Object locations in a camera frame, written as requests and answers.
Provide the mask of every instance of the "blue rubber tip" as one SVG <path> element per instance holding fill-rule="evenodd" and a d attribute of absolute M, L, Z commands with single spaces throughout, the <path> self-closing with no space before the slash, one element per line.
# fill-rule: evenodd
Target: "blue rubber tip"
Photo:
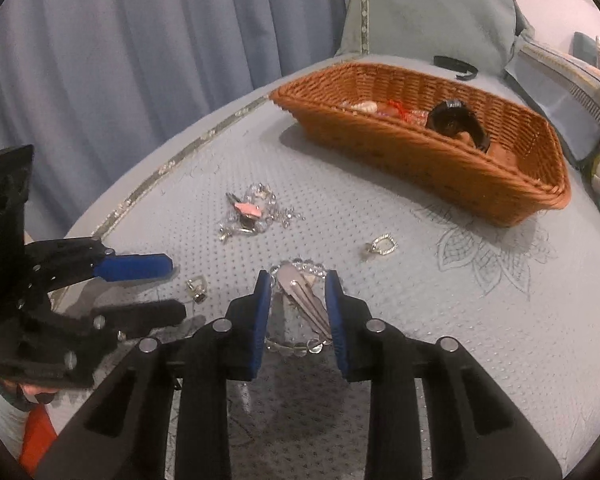
<path fill-rule="evenodd" d="M 253 325 L 253 355 L 250 368 L 252 376 L 255 378 L 262 366 L 264 338 L 267 335 L 267 321 L 271 305 L 271 276 L 266 270 L 260 271 L 253 294 L 256 297 L 257 308 Z"/>
<path fill-rule="evenodd" d="M 173 271 L 173 262 L 166 254 L 128 254 L 108 256 L 93 269 L 94 277 L 106 282 L 155 280 Z"/>
<path fill-rule="evenodd" d="M 349 362 L 347 361 L 347 340 L 345 338 L 342 314 L 340 313 L 340 297 L 343 295 L 340 279 L 335 270 L 327 272 L 324 282 L 324 303 L 329 314 L 331 325 L 331 338 L 333 351 L 336 354 L 336 364 L 343 376 L 349 373 Z"/>

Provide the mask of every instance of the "mattress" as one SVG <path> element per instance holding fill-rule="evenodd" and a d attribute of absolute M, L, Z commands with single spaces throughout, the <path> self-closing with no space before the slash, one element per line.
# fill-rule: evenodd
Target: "mattress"
<path fill-rule="evenodd" d="M 417 60 L 363 60 L 455 77 Z M 175 275 L 139 285 L 91 280 L 56 296 L 55 308 L 78 314 L 94 304 L 177 298 L 187 303 L 186 322 L 158 333 L 173 340 L 250 294 L 260 269 L 311 259 L 336 269 L 349 295 L 408 336 L 458 339 L 531 421 L 566 474 L 600 434 L 600 214 L 578 174 L 570 174 L 567 209 L 498 229 L 309 143 L 294 118 L 264 97 L 277 84 L 170 140 L 70 232 L 103 235 L 119 254 L 167 253 Z M 479 74 L 470 84 L 522 103 L 496 78 Z M 259 182 L 304 219 L 223 244 L 218 222 L 227 213 L 225 193 L 241 194 Z M 398 249 L 362 261 L 361 248 L 384 233 Z M 193 304 L 186 280 L 199 274 L 208 280 L 208 298 Z M 105 359 L 97 382 L 132 344 Z M 363 478 L 369 387 L 342 379 L 330 347 L 304 357 L 266 351 L 257 380 L 231 383 L 228 391 L 234 478 Z M 48 407 L 57 431 L 88 395 L 58 395 Z M 177 398 L 167 478 L 173 475 L 176 416 Z M 427 476 L 426 428 L 422 448 Z"/>

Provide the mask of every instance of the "basket rim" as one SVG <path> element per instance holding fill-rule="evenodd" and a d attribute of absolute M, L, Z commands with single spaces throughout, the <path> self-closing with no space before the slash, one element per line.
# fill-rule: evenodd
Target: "basket rim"
<path fill-rule="evenodd" d="M 486 155 L 485 153 L 481 152 L 477 148 L 468 146 L 464 142 L 461 142 L 457 139 L 451 139 L 449 137 L 445 137 L 445 136 L 437 133 L 436 131 L 424 128 L 423 126 L 417 126 L 416 124 L 409 124 L 407 126 L 404 124 L 403 121 L 398 120 L 396 118 L 378 116 L 378 115 L 370 114 L 368 112 L 363 112 L 360 110 L 350 110 L 349 108 L 343 107 L 342 105 L 328 105 L 328 104 L 325 104 L 318 100 L 312 100 L 309 98 L 298 97 L 297 95 L 291 93 L 291 90 L 293 88 L 296 88 L 298 85 L 302 84 L 305 80 L 311 79 L 312 76 L 315 76 L 316 73 L 338 72 L 340 70 L 352 68 L 354 66 L 378 66 L 378 67 L 387 68 L 387 69 L 391 69 L 391 70 L 401 70 L 404 72 L 410 72 L 410 73 L 414 73 L 417 75 L 423 74 L 423 72 L 418 72 L 416 70 L 410 70 L 408 68 L 392 66 L 392 65 L 387 65 L 387 64 L 383 64 L 383 63 L 346 62 L 346 63 L 342 63 L 340 65 L 327 67 L 326 69 L 323 69 L 323 70 L 317 70 L 316 72 L 312 72 L 308 75 L 302 76 L 301 78 L 290 81 L 290 82 L 280 86 L 279 88 L 275 89 L 273 92 L 271 92 L 269 95 L 269 98 L 273 102 L 275 102 L 277 97 L 280 97 L 283 99 L 290 99 L 295 102 L 301 102 L 302 104 L 310 104 L 314 107 L 317 106 L 317 107 L 323 108 L 325 110 L 333 110 L 335 108 L 341 114 L 362 118 L 371 124 L 377 123 L 378 121 L 384 122 L 386 124 L 390 124 L 391 126 L 396 127 L 399 130 L 401 130 L 401 132 L 404 134 L 408 134 L 411 136 L 418 136 L 423 140 L 430 140 L 433 143 L 437 143 L 440 147 L 445 146 L 446 148 L 460 149 L 463 152 L 464 156 L 472 156 L 472 157 L 478 156 L 478 158 L 481 158 L 483 161 L 488 162 L 492 166 L 498 168 L 500 171 L 502 171 L 506 174 L 507 179 L 511 180 L 512 183 L 516 183 L 517 185 L 520 185 L 520 181 L 522 181 L 529 188 L 531 188 L 533 190 L 541 191 L 543 194 L 545 194 L 547 196 L 551 196 L 554 200 L 555 200 L 555 198 L 564 196 L 565 194 L 567 194 L 569 192 L 570 182 L 569 182 L 568 176 L 566 174 L 566 168 L 564 167 L 564 155 L 562 153 L 562 147 L 560 146 L 560 143 L 558 142 L 557 136 L 556 136 L 555 132 L 552 130 L 551 124 L 549 124 L 549 122 L 544 117 L 542 117 L 540 114 L 536 113 L 535 111 L 531 110 L 530 108 L 523 107 L 523 108 L 525 108 L 525 111 L 530 112 L 531 114 L 537 116 L 539 119 L 541 119 L 546 124 L 546 126 L 548 127 L 548 133 L 550 134 L 550 137 L 551 137 L 551 144 L 554 149 L 554 152 L 556 153 L 556 155 L 558 155 L 558 160 L 561 161 L 560 183 L 555 186 L 553 186 L 552 184 L 545 183 L 542 180 L 536 180 L 536 179 L 528 176 L 526 173 L 523 173 L 522 171 L 520 171 L 517 168 L 510 168 L 509 166 L 506 166 L 506 165 L 500 163 L 498 160 Z M 507 101 L 505 98 L 497 96 L 490 92 L 484 91 L 482 89 L 478 89 L 478 90 L 480 90 L 481 92 L 485 92 L 488 95 L 494 96 L 500 100 Z M 521 105 L 518 105 L 513 102 L 511 102 L 511 103 L 513 105 L 521 107 Z"/>

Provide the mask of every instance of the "curtain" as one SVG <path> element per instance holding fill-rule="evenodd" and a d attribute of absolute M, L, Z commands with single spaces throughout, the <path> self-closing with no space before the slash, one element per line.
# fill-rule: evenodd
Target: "curtain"
<path fill-rule="evenodd" d="M 35 146 L 27 231 L 62 237 L 134 164 L 317 61 L 344 0 L 6 0 L 0 148 Z"/>

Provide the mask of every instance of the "wicker basket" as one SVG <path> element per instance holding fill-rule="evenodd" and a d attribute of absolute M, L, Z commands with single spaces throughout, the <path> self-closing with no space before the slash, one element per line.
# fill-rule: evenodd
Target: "wicker basket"
<path fill-rule="evenodd" d="M 497 226 L 519 224 L 541 209 L 562 209 L 571 198 L 560 142 L 547 120 L 462 83 L 395 66 L 346 63 L 292 81 L 270 98 L 318 144 L 411 180 Z M 491 140 L 516 155 L 517 168 L 432 130 L 342 106 L 394 99 L 431 110 L 451 98 L 470 106 Z"/>

